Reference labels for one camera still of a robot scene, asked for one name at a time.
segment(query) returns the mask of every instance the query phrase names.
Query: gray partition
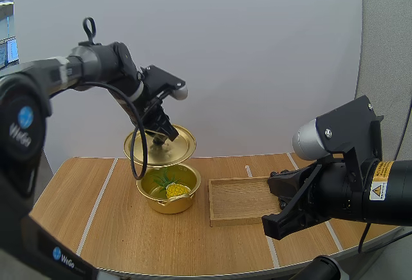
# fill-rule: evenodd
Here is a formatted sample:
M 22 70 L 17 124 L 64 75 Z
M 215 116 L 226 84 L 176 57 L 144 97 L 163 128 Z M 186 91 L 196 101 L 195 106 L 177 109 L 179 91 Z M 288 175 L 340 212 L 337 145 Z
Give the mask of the gray partition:
M 385 160 L 395 158 L 409 116 L 412 97 L 409 69 L 412 69 L 412 0 L 362 0 L 362 50 L 356 97 L 367 95 L 376 114 L 385 116 L 382 122 Z M 412 133 L 407 138 L 412 142 Z M 402 148 L 402 156 L 407 155 L 405 149 Z M 406 158 L 412 158 L 410 150 Z

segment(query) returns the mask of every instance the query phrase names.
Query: blue logo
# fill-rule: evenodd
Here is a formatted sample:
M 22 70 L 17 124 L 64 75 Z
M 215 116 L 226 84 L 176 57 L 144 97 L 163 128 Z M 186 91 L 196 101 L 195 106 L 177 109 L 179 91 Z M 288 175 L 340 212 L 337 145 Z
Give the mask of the blue logo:
M 58 261 L 60 257 L 62 256 L 62 251 L 60 250 L 59 247 L 55 247 L 53 250 L 53 258 Z
M 30 106 L 25 106 L 19 112 L 19 125 L 22 129 L 27 129 L 33 122 L 33 110 Z

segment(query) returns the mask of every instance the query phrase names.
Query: wooden board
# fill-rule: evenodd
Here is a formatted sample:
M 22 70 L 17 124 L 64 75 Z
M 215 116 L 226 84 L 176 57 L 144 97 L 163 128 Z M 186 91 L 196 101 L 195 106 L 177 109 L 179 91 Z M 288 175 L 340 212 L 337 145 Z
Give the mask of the wooden board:
M 343 249 L 355 247 L 359 244 L 366 224 L 362 222 L 346 221 L 341 219 L 331 219 L 330 224 L 336 233 Z M 365 241 L 383 235 L 397 228 L 393 225 L 372 224 Z
M 207 188 L 209 178 L 247 177 L 246 165 L 263 176 L 293 169 L 287 155 L 194 158 L 186 163 L 202 178 L 194 204 L 181 214 L 164 215 L 148 207 L 129 161 L 119 160 L 81 256 L 97 267 L 142 274 L 216 275 L 273 268 L 262 224 L 210 227 Z
M 76 252 L 113 159 L 71 158 L 43 191 L 30 216 Z
M 309 261 L 338 248 L 325 223 L 293 233 L 282 240 L 273 239 L 280 266 Z
M 211 227 L 260 224 L 265 214 L 279 213 L 267 177 L 209 179 Z

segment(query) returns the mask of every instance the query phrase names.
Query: toy pineapple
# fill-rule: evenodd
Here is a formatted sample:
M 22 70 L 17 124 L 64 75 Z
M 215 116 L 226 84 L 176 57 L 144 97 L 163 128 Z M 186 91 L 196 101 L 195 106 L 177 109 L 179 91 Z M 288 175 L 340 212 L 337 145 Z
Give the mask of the toy pineapple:
M 188 187 L 178 183 L 179 180 L 180 179 L 176 180 L 174 174 L 173 177 L 169 179 L 167 177 L 167 168 L 165 168 L 163 176 L 157 177 L 157 179 L 154 179 L 154 182 L 162 187 L 161 191 L 166 191 L 167 198 L 172 198 L 173 196 L 179 196 L 190 192 Z

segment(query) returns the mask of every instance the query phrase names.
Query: pot handle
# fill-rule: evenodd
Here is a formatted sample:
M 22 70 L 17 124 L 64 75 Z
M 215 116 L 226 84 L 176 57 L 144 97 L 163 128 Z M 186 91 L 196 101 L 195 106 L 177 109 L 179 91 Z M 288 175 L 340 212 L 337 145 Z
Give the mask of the pot handle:
M 184 199 L 184 198 L 189 198 L 189 199 L 191 199 L 192 196 L 190 196 L 190 195 L 188 195 L 187 193 L 185 193 L 185 194 L 182 194 L 182 195 L 173 196 L 173 197 L 169 198 L 165 203 L 163 203 L 163 202 L 161 202 L 161 201 L 158 201 L 158 203 L 159 203 L 160 205 L 162 205 L 162 206 L 168 206 L 168 204 L 170 204 L 170 203 L 172 203 L 172 202 L 174 202 L 174 201 L 177 201 L 177 200 Z

